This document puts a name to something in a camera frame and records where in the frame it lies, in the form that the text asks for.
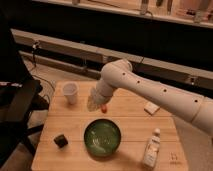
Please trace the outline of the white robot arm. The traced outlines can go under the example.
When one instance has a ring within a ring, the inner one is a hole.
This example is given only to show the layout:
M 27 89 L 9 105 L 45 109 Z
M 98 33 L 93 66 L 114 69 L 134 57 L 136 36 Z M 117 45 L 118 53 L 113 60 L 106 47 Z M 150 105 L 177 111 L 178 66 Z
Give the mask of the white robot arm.
M 213 136 L 213 99 L 140 77 L 132 72 L 132 64 L 126 59 L 102 67 L 101 78 L 90 90 L 88 110 L 107 104 L 118 88 L 145 98 Z

